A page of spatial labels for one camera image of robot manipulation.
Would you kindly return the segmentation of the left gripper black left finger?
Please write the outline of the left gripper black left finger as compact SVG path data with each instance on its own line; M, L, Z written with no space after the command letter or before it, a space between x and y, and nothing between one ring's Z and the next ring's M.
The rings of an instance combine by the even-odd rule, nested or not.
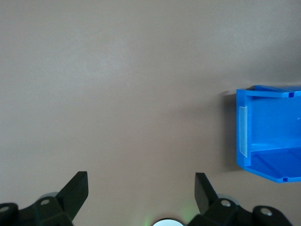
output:
M0 205L2 226L72 226L88 197L88 176L79 171L55 196L45 196L19 209L16 203Z

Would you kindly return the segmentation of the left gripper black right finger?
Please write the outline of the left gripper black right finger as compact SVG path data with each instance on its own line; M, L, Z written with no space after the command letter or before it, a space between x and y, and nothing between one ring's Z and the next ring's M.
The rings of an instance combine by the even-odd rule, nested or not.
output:
M291 226L292 223L278 209L256 206L247 211L228 198L220 198L205 173L195 174L195 201L199 214L189 226Z

